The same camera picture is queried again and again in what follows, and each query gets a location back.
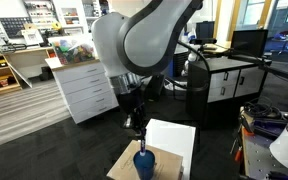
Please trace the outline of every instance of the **blue object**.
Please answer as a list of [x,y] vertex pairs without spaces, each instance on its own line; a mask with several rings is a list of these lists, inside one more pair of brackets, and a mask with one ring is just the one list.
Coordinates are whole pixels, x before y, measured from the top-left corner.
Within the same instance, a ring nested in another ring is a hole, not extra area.
[[134,155],[133,162],[141,180],[152,179],[154,175],[155,156],[151,151],[146,150],[144,156],[138,151]]

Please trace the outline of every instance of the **cardboard box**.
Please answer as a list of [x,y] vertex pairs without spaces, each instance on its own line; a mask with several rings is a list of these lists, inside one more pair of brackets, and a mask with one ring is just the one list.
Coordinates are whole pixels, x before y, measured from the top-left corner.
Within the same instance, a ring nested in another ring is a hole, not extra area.
[[[112,169],[108,172],[107,177],[115,180],[139,180],[133,162],[133,157],[139,149],[140,143],[132,141],[114,164]],[[148,145],[146,146],[146,149],[152,151],[155,155],[154,180],[181,179],[182,156]]]

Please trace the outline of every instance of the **window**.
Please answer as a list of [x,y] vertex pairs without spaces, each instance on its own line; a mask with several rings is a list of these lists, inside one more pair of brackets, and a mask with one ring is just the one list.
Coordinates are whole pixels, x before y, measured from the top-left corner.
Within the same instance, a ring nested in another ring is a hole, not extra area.
[[247,2],[243,25],[256,25],[260,20],[265,0],[249,0]]

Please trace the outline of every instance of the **drawer handle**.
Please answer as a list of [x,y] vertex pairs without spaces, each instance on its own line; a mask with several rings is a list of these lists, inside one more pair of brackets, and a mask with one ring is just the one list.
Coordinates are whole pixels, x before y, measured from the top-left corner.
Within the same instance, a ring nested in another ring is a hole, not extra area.
[[97,100],[96,102],[101,102],[101,101],[104,101],[104,99],[105,99],[105,98],[103,98],[103,99],[100,99],[100,100]]
[[225,87],[222,87],[222,89],[221,89],[221,95],[224,96],[224,94],[225,94]]
[[100,91],[102,91],[102,89],[99,89],[99,90],[96,90],[96,91],[93,91],[93,92],[100,92]]
[[102,109],[99,109],[98,111],[103,111],[104,109],[106,109],[107,107],[103,107]]
[[227,81],[228,75],[229,75],[229,73],[228,73],[228,72],[225,72],[225,74],[224,74],[224,81]]
[[88,70],[87,72],[93,72],[96,71],[97,69],[92,69],[92,70]]
[[96,80],[94,80],[94,81],[91,81],[90,83],[94,83],[94,82],[97,82],[97,81],[99,81],[100,79],[96,79]]
[[241,82],[240,82],[240,85],[243,85],[244,84],[244,80],[245,80],[245,77],[241,77]]

